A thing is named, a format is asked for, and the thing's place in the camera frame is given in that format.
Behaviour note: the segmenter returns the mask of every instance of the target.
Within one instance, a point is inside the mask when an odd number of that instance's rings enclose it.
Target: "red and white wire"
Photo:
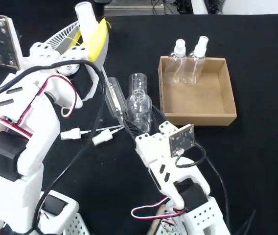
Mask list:
[[[58,77],[58,78],[63,79],[65,82],[67,82],[67,83],[72,87],[72,89],[73,89],[73,91],[74,91],[74,101],[73,101],[73,103],[72,103],[72,105],[71,105],[71,107],[70,107],[68,113],[67,113],[67,114],[64,114],[64,107],[62,107],[62,109],[61,109],[61,115],[62,115],[63,117],[65,117],[65,118],[68,118],[68,117],[71,115],[72,111],[74,110],[74,108],[75,108],[75,106],[76,106],[76,102],[77,102],[77,92],[76,92],[75,87],[72,85],[72,83],[71,83],[71,82],[68,80],[68,78],[66,78],[65,76],[63,76],[63,75],[61,75],[61,74],[55,74],[55,75],[52,75],[52,76],[48,77],[48,78],[46,79],[46,81],[44,82],[44,84],[42,85],[42,87],[39,89],[38,93],[36,94],[36,97],[39,96],[41,93],[44,92],[44,90],[45,90],[45,88],[46,88],[46,86],[47,86],[47,84],[48,84],[49,79],[52,78],[52,77]],[[23,118],[26,116],[26,114],[29,112],[30,109],[31,109],[31,104],[30,104],[30,105],[25,109],[25,111],[22,113],[20,119],[19,119],[18,122],[17,122],[18,125],[21,124],[21,122],[23,121]]]
[[[66,82],[71,86],[71,88],[73,89],[73,92],[74,92],[74,99],[73,99],[73,102],[72,102],[71,107],[69,108],[69,111],[67,112],[67,114],[64,114],[64,110],[67,109],[67,108],[65,108],[65,107],[62,107],[62,108],[61,108],[61,115],[62,115],[62,117],[68,118],[68,117],[71,115],[71,113],[73,112],[73,110],[74,110],[74,108],[75,108],[75,106],[76,106],[76,102],[77,102],[77,92],[76,92],[76,89],[75,89],[75,87],[72,85],[72,83],[68,80],[68,78],[65,77],[64,75],[56,74],[56,75],[50,76],[49,78],[52,78],[52,77],[58,77],[58,78],[63,79],[63,80],[66,81]]]
[[[157,207],[157,206],[161,205],[163,202],[165,202],[167,199],[169,199],[169,198],[166,197],[166,198],[162,199],[161,201],[159,201],[155,204],[152,204],[152,205],[133,208],[131,210],[131,215],[132,215],[133,218],[136,218],[136,219],[154,220],[154,219],[173,218],[173,217],[177,217],[177,216],[180,216],[181,214],[185,213],[186,209],[183,209],[182,211],[177,211],[176,213],[173,213],[173,214],[163,214],[163,215],[155,215],[155,216],[136,216],[136,215],[134,215],[134,212],[136,212],[140,209]]]
[[[24,136],[24,137],[27,138],[27,139],[30,139],[31,136],[32,136],[32,135],[31,135],[29,132],[27,132],[26,130],[20,128],[20,127],[17,126],[17,125],[14,125],[14,124],[8,122],[8,121],[5,120],[5,119],[0,118],[0,123],[3,124],[4,126],[6,126],[7,128],[9,128],[9,129],[11,129],[11,130],[17,132],[18,134]]]

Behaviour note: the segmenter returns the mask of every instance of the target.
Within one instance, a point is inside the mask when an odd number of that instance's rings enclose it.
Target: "spray nozzle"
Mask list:
[[[207,44],[209,39],[206,36],[201,36],[199,38],[198,44],[196,45],[193,54],[196,57],[202,58],[205,57],[207,51]]]

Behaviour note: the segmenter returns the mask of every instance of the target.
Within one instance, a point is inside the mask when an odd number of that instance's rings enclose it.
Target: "cardboard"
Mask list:
[[[160,105],[174,125],[228,126],[237,117],[226,60],[207,58],[197,83],[175,86],[163,83],[162,73],[169,59],[162,56],[159,65]],[[190,68],[187,59],[186,70]]]

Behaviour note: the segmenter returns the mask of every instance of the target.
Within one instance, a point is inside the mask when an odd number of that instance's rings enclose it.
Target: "bottle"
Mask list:
[[[127,117],[143,133],[151,127],[152,101],[147,94],[147,77],[143,73],[130,76],[130,96],[126,101]]]
[[[119,82],[115,77],[109,77],[107,80],[105,101],[111,115],[123,125],[123,115],[126,112],[126,101]]]
[[[194,85],[199,79],[204,62],[206,61],[208,41],[209,39],[206,36],[201,36],[194,51],[188,55],[185,76],[183,78],[184,83]]]
[[[174,51],[166,61],[163,81],[169,85],[176,85],[182,79],[185,70],[186,47],[183,39],[178,39]]]

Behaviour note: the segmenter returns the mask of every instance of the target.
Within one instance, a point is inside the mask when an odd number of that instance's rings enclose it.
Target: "white spray nozzle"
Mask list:
[[[201,36],[199,38],[198,44],[194,48],[193,54],[198,57],[202,58],[205,57],[206,51],[207,51],[207,45],[208,45],[209,39],[206,36]]]
[[[186,55],[185,41],[178,39],[175,44],[174,53],[177,57],[183,57]]]

